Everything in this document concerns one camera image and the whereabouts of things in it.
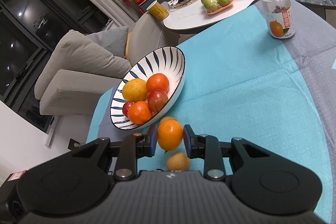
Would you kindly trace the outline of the brown kiwi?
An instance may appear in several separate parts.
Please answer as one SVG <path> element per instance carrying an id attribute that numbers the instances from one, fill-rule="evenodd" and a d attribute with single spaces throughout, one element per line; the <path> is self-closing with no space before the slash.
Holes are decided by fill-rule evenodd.
<path id="1" fill-rule="evenodd" d="M 167 159 L 166 165 L 170 171 L 185 171 L 190 168 L 190 159 L 185 153 L 176 152 Z"/>

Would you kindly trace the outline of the large orange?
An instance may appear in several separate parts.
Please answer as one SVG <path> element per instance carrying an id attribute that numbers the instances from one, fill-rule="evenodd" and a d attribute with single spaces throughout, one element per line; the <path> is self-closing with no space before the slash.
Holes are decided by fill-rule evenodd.
<path id="1" fill-rule="evenodd" d="M 146 82 L 146 90 L 148 93 L 154 90 L 162 90 L 168 92 L 170 88 L 169 79 L 162 73 L 156 73 L 148 78 Z"/>
<path id="2" fill-rule="evenodd" d="M 139 101 L 134 103 L 128 110 L 128 118 L 134 124 L 144 124 L 153 116 L 147 102 Z"/>

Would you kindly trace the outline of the small orange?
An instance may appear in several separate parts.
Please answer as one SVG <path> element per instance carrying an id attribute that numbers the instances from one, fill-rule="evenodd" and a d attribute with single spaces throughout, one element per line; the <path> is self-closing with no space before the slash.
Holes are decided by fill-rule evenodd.
<path id="1" fill-rule="evenodd" d="M 176 120 L 168 120 L 158 127 L 158 144 L 164 151 L 170 152 L 178 148 L 183 139 L 183 127 Z"/>
<path id="2" fill-rule="evenodd" d="M 163 117 L 163 118 L 160 120 L 159 125 L 163 124 L 164 122 L 167 122 L 167 121 L 174 121 L 174 120 L 175 120 L 174 117 L 168 117 L 168 116 L 166 116 L 166 117 Z"/>

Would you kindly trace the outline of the red apple small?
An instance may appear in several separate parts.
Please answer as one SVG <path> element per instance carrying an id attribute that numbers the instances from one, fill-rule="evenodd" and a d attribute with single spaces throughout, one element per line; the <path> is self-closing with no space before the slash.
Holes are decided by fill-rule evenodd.
<path id="1" fill-rule="evenodd" d="M 129 109 L 134 105 L 134 101 L 127 101 L 122 107 L 122 113 L 125 117 L 128 117 Z"/>

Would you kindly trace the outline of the red apple large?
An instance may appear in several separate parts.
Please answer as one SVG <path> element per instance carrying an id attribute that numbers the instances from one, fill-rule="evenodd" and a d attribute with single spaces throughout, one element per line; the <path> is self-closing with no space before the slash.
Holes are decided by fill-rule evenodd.
<path id="1" fill-rule="evenodd" d="M 147 97 L 147 104 L 150 110 L 154 113 L 159 112 L 163 108 L 163 106 L 165 106 L 167 101 L 168 96 L 166 92 L 162 90 L 154 90 L 150 92 Z"/>

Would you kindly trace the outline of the yellow lemon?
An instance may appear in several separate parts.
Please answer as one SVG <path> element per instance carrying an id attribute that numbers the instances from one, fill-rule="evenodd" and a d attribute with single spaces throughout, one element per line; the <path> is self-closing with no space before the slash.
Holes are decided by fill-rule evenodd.
<path id="1" fill-rule="evenodd" d="M 147 95 L 146 81 L 142 79 L 132 79 L 122 89 L 122 96 L 126 101 L 144 101 Z"/>

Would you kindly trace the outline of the blue grey tablecloth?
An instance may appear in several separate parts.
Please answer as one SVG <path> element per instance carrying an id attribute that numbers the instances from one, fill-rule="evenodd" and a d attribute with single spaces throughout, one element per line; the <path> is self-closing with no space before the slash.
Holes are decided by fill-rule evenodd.
<path id="1" fill-rule="evenodd" d="M 150 55 L 126 79 L 172 69 L 185 84 L 170 115 L 195 133 L 252 142 L 318 176 L 317 206 L 298 216 L 262 214 L 222 182 L 203 177 L 202 161 L 186 172 L 164 172 L 162 150 L 142 159 L 142 174 L 123 182 L 84 223 L 322 223 L 335 221 L 335 30 L 298 3 L 295 35 L 272 38 L 258 9 L 249 7 L 182 43 Z"/>

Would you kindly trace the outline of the grey sofa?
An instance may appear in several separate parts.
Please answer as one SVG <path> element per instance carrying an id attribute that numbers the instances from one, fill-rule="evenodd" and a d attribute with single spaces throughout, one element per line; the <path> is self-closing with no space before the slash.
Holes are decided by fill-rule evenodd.
<path id="1" fill-rule="evenodd" d="M 35 98 L 42 115 L 91 115 L 99 98 L 117 86 L 148 53 L 177 46 L 179 34 L 145 13 L 133 31 L 111 27 L 83 35 L 68 31 L 39 76 Z"/>

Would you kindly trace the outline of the white round side table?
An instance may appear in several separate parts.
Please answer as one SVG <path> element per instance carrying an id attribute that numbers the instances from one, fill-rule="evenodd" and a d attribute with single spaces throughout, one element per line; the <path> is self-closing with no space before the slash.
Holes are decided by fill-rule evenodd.
<path id="1" fill-rule="evenodd" d="M 237 14 L 258 0 L 197 0 L 185 7 L 169 6 L 163 24 L 179 34 L 192 34 Z"/>

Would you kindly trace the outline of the yellow can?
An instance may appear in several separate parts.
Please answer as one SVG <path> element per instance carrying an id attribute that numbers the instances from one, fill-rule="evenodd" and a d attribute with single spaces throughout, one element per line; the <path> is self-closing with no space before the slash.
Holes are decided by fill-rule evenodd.
<path id="1" fill-rule="evenodd" d="M 167 9 L 163 7 L 157 0 L 153 1 L 148 7 L 147 12 L 155 17 L 159 22 L 163 21 L 169 16 Z"/>

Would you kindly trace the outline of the tray of green apples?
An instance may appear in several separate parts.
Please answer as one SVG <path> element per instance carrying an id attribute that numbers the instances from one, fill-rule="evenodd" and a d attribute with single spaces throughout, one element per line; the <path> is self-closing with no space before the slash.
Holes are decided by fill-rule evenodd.
<path id="1" fill-rule="evenodd" d="M 201 0 L 207 15 L 215 15 L 233 6 L 233 0 Z"/>

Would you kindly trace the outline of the glass jar orange label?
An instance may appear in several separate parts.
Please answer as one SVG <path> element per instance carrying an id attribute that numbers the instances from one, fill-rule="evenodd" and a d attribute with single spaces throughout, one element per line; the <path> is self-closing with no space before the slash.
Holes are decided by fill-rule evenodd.
<path id="1" fill-rule="evenodd" d="M 294 36 L 290 0 L 261 0 L 261 10 L 272 37 L 288 39 Z"/>

